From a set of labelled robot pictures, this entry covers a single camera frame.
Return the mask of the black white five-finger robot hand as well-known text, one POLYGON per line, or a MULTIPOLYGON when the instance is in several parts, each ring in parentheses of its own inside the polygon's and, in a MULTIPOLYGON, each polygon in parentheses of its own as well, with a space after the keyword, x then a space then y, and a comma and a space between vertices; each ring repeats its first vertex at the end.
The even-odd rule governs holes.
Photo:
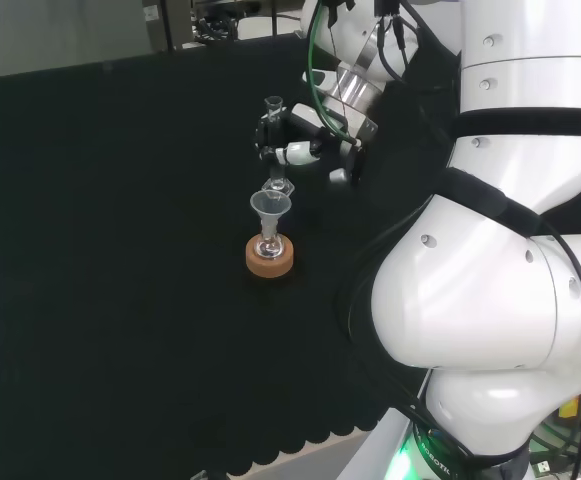
POLYGON ((266 102, 266 113, 258 120, 254 141, 258 157, 269 172, 264 190, 291 194, 294 184, 286 169, 318 162, 326 146, 337 146, 341 160, 341 165, 329 173, 329 181, 350 186, 359 183, 368 147, 378 131, 375 122, 357 111, 342 116, 328 109, 326 113, 333 120, 343 122, 344 132, 356 137, 356 143, 351 145, 329 132, 311 107, 297 103, 288 108, 280 97, 268 97, 266 102))

